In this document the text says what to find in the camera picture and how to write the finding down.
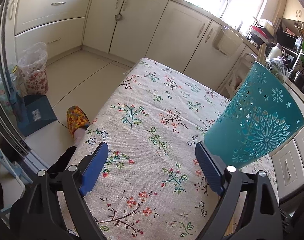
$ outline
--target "tile floor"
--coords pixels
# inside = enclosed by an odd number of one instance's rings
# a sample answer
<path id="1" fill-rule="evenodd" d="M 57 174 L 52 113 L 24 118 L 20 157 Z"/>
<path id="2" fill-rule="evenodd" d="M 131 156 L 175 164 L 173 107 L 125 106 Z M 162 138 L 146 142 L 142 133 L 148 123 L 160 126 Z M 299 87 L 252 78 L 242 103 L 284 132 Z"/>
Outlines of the tile floor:
<path id="1" fill-rule="evenodd" d="M 58 120 L 29 135 L 25 141 L 49 165 L 55 163 L 73 145 L 67 128 L 67 110 L 77 105 L 92 121 L 129 69 L 85 50 L 48 65 L 47 97 Z"/>

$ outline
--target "baseboard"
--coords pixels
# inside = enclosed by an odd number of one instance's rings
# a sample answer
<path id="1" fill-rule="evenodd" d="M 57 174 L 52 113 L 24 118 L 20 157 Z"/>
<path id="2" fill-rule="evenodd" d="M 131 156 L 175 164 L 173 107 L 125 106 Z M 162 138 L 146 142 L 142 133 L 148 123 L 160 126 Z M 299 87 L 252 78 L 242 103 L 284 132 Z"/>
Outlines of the baseboard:
<path id="1" fill-rule="evenodd" d="M 59 59 L 65 57 L 65 56 L 67 56 L 67 55 L 70 55 L 70 54 L 72 54 L 72 53 L 74 53 L 74 52 L 76 52 L 76 51 L 78 51 L 78 50 L 81 50 L 81 46 L 77 46 L 77 47 L 75 47 L 75 48 L 72 48 L 72 49 L 69 49 L 69 50 L 67 50 L 67 51 L 65 51 L 65 52 L 62 52 L 61 54 L 56 55 L 56 56 L 54 56 L 54 57 L 48 59 L 47 65 L 50 65 L 50 64 L 52 64 L 53 62 L 56 62 L 57 60 L 59 60 Z"/>
<path id="2" fill-rule="evenodd" d="M 109 54 L 109 53 L 100 51 L 100 50 L 98 50 L 98 49 L 94 49 L 94 48 L 88 47 L 88 46 L 86 46 L 86 45 L 82 45 L 82 49 L 84 49 L 84 50 L 86 50 L 86 51 L 88 51 L 88 52 L 97 54 L 97 55 L 99 55 L 99 56 L 101 56 L 101 57 L 105 57 L 105 58 L 108 58 L 108 59 L 110 59 L 110 60 L 119 62 L 119 63 L 121 63 L 121 64 L 123 64 L 123 65 L 126 65 L 126 66 L 130 67 L 130 68 L 132 68 L 132 67 L 135 65 L 134 62 L 131 62 L 131 61 L 126 60 L 126 59 L 124 59 L 124 58 L 115 56 L 115 55 L 113 55 L 113 54 Z"/>

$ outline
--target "faucet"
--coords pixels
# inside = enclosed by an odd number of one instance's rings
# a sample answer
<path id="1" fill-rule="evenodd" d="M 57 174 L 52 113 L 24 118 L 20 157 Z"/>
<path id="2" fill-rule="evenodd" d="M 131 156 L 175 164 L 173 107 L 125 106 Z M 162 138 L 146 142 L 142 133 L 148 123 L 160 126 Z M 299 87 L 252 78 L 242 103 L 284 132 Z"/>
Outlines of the faucet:
<path id="1" fill-rule="evenodd" d="M 222 17 L 223 17 L 223 15 L 224 15 L 224 13 L 225 13 L 225 11 L 226 11 L 226 9 L 227 9 L 228 6 L 229 6 L 229 0 L 226 0 L 226 6 L 225 6 L 225 9 L 224 9 L 222 15 L 220 16 L 220 19 L 222 19 Z"/>

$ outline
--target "plastic bag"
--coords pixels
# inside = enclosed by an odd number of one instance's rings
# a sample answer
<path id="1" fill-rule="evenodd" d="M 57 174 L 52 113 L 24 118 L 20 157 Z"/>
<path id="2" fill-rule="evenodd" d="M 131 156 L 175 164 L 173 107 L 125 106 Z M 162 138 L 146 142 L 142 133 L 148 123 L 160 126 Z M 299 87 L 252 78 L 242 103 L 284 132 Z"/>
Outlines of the plastic bag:
<path id="1" fill-rule="evenodd" d="M 38 42 L 23 51 L 18 67 L 28 95 L 45 95 L 48 91 L 47 60 L 47 45 L 44 42 Z"/>
<path id="2" fill-rule="evenodd" d="M 20 84 L 19 84 L 19 81 L 18 81 L 19 77 L 17 75 L 17 72 L 11 73 L 10 78 L 11 78 L 11 81 L 12 81 L 12 86 L 14 88 L 16 88 L 16 91 L 22 97 Z M 0 103 L 1 103 L 4 111 L 6 112 L 6 114 L 13 114 L 11 104 L 8 100 L 6 90 L 4 89 L 4 85 L 2 83 L 1 75 L 0 75 Z"/>
<path id="3" fill-rule="evenodd" d="M 265 67 L 284 84 L 288 77 L 288 69 L 284 65 L 282 57 L 272 58 L 266 62 Z"/>

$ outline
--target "silver screw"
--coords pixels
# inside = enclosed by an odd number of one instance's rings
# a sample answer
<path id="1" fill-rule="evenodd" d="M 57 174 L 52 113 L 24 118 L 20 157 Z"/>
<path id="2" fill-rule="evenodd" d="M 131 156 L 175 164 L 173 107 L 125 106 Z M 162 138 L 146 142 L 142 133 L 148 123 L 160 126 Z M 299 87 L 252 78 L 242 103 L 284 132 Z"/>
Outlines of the silver screw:
<path id="1" fill-rule="evenodd" d="M 236 172 L 236 168 L 234 166 L 227 166 L 227 170 L 229 172 Z"/>
<path id="2" fill-rule="evenodd" d="M 68 168 L 68 170 L 71 171 L 71 172 L 76 171 L 76 169 L 77 169 L 77 166 L 76 166 L 76 165 L 71 165 L 71 166 Z"/>
<path id="3" fill-rule="evenodd" d="M 38 172 L 38 176 L 39 176 L 39 177 L 42 177 L 42 176 L 44 176 L 45 174 L 46 174 L 46 172 L 45 172 L 44 170 L 41 170 L 41 171 Z"/>
<path id="4" fill-rule="evenodd" d="M 260 175 L 261 177 L 265 177 L 266 176 L 266 172 L 265 171 L 259 171 L 258 175 Z"/>

